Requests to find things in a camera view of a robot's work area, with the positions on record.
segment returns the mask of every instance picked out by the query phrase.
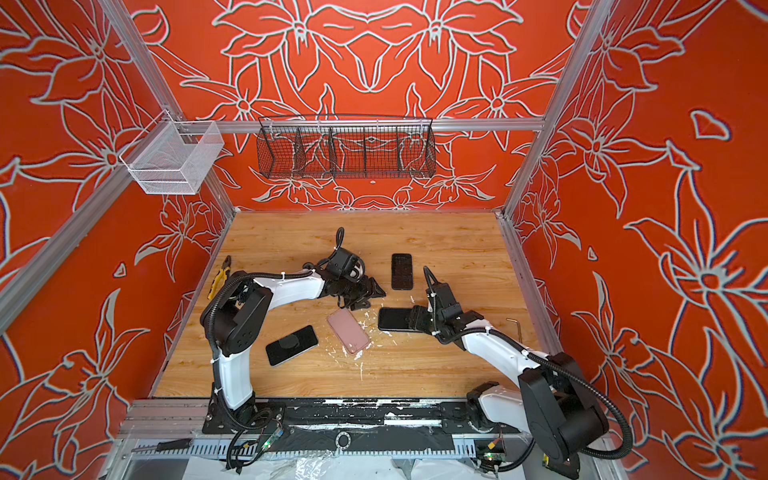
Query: black wire basket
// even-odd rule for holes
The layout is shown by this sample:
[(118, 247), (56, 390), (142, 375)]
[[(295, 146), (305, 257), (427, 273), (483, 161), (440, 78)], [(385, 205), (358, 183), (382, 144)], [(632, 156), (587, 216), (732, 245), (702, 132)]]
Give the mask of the black wire basket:
[(372, 115), (262, 117), (259, 172), (266, 178), (429, 178), (432, 119)]

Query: plastic sheet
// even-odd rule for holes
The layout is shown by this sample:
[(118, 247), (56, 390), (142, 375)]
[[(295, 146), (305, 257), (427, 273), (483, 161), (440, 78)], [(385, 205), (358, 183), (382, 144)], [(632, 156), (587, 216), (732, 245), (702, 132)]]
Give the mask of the plastic sheet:
[[(406, 480), (390, 457), (323, 455), (291, 460), (260, 460), (243, 468), (238, 475), (224, 470), (224, 463), (205, 458), (190, 458), (183, 480)], [(456, 460), (415, 460), (411, 480), (483, 480), (483, 475)], [(525, 480), (522, 468), (499, 475), (500, 480)]]
[(217, 460), (192, 457), (183, 480), (405, 480), (390, 457), (302, 457), (291, 460), (259, 460), (243, 468), (241, 475), (225, 471)]

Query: wooden surface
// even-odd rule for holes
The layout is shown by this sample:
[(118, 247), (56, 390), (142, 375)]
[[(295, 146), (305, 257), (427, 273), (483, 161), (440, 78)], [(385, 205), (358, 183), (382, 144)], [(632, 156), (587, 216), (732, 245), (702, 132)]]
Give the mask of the wooden surface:
[[(208, 397), (213, 375), (210, 348), (200, 314), (215, 270), (226, 255), (232, 271), (293, 272), (305, 262), (327, 257), (337, 227), (344, 227), (343, 246), (362, 257), (366, 274), (386, 291), (372, 308), (353, 312), (372, 339), (358, 355), (345, 352), (326, 321), (336, 299), (304, 300), (270, 311), (250, 354), (250, 375), (257, 396), (392, 396), (456, 397), (495, 380), (514, 386), (485, 360), (431, 336), (385, 333), (376, 327), (382, 306), (427, 305), (422, 272), (428, 265), (438, 280), (451, 285), (464, 311), (475, 310), (512, 338), (521, 323), (522, 341), (539, 348), (520, 288), (492, 213), (240, 213), (230, 228), (206, 289), (194, 306), (180, 341), (163, 374), (156, 396)], [(392, 290), (393, 253), (413, 255), (414, 288)], [(312, 325), (319, 345), (272, 367), (264, 347)]]

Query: black smartphone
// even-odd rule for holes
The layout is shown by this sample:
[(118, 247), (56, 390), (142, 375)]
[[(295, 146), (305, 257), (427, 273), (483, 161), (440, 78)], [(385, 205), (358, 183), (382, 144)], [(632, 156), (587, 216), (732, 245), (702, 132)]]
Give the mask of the black smartphone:
[(413, 258), (410, 253), (392, 254), (392, 289), (413, 290)]
[(315, 329), (311, 325), (307, 325), (301, 330), (267, 345), (266, 357), (270, 360), (271, 366), (278, 366), (280, 363), (316, 347), (317, 343)]
[(408, 326), (410, 308), (389, 308), (383, 306), (379, 309), (379, 330), (387, 332), (418, 332)]

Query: white wire basket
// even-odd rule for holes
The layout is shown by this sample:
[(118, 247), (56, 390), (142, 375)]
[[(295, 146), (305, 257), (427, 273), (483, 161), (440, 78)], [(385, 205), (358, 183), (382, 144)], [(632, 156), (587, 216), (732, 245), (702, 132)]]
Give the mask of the white wire basket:
[(209, 123), (202, 135), (182, 135), (175, 122), (162, 121), (146, 147), (123, 163), (148, 194), (196, 194), (224, 146), (216, 122)]

